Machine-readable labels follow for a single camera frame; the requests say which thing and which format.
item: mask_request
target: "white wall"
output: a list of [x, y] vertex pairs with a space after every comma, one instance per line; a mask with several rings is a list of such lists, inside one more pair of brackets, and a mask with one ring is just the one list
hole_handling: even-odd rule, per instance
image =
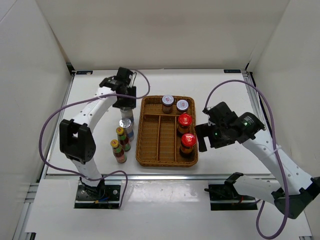
[[[320, 176], [320, 1], [291, 0], [253, 76], [270, 101], [278, 143]], [[306, 209], [320, 239], [320, 196]]]
[[[42, 124], [61, 106], [70, 75], [34, 0], [0, 2], [0, 239], [11, 240], [42, 164]], [[45, 134], [48, 148], [53, 124]]]
[[37, 0], [74, 68], [240, 68], [289, 0]]

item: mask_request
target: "can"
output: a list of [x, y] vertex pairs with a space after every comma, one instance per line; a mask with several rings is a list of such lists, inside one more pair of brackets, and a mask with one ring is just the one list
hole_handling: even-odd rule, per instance
[[111, 140], [110, 145], [112, 147], [113, 155], [115, 156], [115, 159], [118, 163], [124, 163], [127, 161], [127, 155], [125, 154], [125, 151], [120, 146], [118, 140]]
[[178, 117], [178, 129], [177, 134], [182, 136], [190, 132], [190, 126], [192, 124], [192, 116], [187, 113], [183, 113]]
[[189, 103], [186, 100], [179, 100], [176, 103], [176, 114], [180, 115], [183, 113], [186, 113], [188, 111], [189, 108]]
[[117, 127], [115, 130], [116, 134], [118, 135], [118, 141], [121, 147], [125, 152], [129, 151], [131, 149], [130, 141], [125, 133], [125, 130], [122, 127]]
[[181, 156], [188, 158], [191, 157], [196, 145], [196, 137], [191, 133], [186, 133], [181, 137], [181, 144], [179, 152]]
[[162, 111], [165, 114], [169, 114], [174, 109], [174, 97], [171, 95], [165, 95], [162, 97]]
[[135, 125], [134, 111], [130, 107], [120, 108], [121, 118], [130, 119], [132, 126]]
[[129, 138], [129, 141], [132, 142], [135, 139], [134, 128], [132, 126], [131, 120], [129, 118], [122, 118], [119, 121], [119, 126], [124, 129], [125, 134]]

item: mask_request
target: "woven tray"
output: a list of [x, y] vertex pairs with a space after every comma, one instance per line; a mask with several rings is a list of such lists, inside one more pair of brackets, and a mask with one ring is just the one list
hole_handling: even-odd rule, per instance
[[181, 137], [177, 136], [177, 101], [183, 99], [189, 103], [190, 133], [196, 135], [195, 101], [191, 97], [173, 96], [172, 113], [164, 113], [162, 97], [147, 96], [141, 102], [136, 160], [144, 167], [191, 167], [198, 162], [198, 145], [194, 146], [191, 157], [185, 158], [179, 153]]

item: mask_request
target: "glass jar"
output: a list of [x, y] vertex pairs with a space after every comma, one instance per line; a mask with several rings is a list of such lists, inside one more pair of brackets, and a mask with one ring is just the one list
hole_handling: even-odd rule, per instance
[[181, 115], [183, 113], [186, 113], [189, 108], [189, 103], [186, 100], [179, 100], [176, 103], [176, 114]]
[[177, 134], [182, 136], [190, 132], [190, 126], [192, 124], [192, 116], [187, 113], [183, 113], [178, 117], [178, 129]]
[[194, 146], [196, 145], [196, 137], [191, 133], [186, 133], [181, 137], [180, 154], [181, 156], [188, 158], [192, 156]]
[[171, 95], [165, 95], [162, 97], [162, 111], [165, 114], [170, 114], [174, 109], [174, 97]]

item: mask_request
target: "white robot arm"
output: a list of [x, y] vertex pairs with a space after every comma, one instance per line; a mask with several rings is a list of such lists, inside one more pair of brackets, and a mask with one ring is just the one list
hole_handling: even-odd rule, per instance
[[[132, 86], [134, 73], [120, 67], [117, 75], [105, 78], [99, 85], [95, 97], [105, 96], [89, 102], [71, 120], [64, 119], [59, 125], [60, 151], [76, 166], [77, 170], [86, 176], [80, 178], [85, 191], [93, 198], [104, 195], [104, 181], [94, 161], [96, 144], [92, 132], [105, 112], [111, 106], [115, 108], [136, 107], [136, 87]], [[125, 98], [115, 94], [131, 96]]]
[[[230, 198], [252, 196], [274, 204], [284, 213], [284, 182], [272, 137], [262, 122], [249, 112], [238, 117], [225, 102], [210, 109], [205, 108], [203, 112], [209, 116], [208, 123], [197, 125], [195, 128], [200, 152], [207, 151], [204, 137], [209, 138], [211, 148], [221, 148], [237, 141], [251, 151], [278, 180], [278, 182], [262, 181], [235, 172], [224, 182]], [[278, 145], [276, 150], [287, 179], [290, 206], [288, 217], [296, 219], [320, 193], [320, 178], [313, 178], [303, 171]]]

